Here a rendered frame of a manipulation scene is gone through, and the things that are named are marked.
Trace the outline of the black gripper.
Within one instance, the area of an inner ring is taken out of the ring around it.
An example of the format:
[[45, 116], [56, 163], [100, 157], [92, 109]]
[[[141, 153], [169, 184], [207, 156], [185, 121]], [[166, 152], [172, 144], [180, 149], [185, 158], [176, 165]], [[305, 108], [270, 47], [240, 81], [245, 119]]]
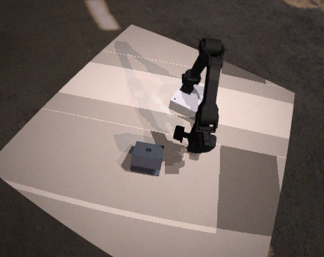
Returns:
[[[174, 131], [174, 135], [173, 135], [173, 138], [180, 141], [181, 143], [183, 141], [183, 137], [188, 138], [189, 136], [194, 136], [194, 138], [195, 138], [195, 135], [196, 135], [193, 131], [193, 128], [191, 129], [190, 133], [184, 132], [184, 129], [185, 129], [185, 127], [177, 125], [175, 128], [175, 131]], [[210, 134], [210, 139], [211, 139], [211, 149], [214, 149], [216, 146], [216, 136]]]

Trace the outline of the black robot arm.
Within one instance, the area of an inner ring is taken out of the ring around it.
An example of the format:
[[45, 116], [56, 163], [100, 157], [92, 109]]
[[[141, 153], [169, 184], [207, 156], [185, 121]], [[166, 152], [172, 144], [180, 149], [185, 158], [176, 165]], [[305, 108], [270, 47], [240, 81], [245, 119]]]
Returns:
[[[219, 76], [223, 67], [224, 45], [220, 39], [202, 38], [199, 41], [199, 56], [191, 69], [182, 74], [181, 91], [191, 95], [194, 85], [201, 81], [201, 72], [207, 67], [202, 102], [196, 112], [193, 131], [188, 137], [188, 152], [202, 154], [211, 151], [210, 133], [215, 133], [219, 122], [219, 108], [216, 97], [219, 88]], [[218, 57], [220, 56], [220, 57]], [[209, 126], [209, 125], [213, 125]]]

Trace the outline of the grey sloped panel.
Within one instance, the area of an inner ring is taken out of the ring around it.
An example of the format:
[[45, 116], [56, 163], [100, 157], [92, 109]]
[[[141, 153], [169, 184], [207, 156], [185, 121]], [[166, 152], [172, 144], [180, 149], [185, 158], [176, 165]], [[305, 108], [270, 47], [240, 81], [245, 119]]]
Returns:
[[131, 171], [159, 176], [163, 150], [164, 146], [137, 141], [131, 154]]

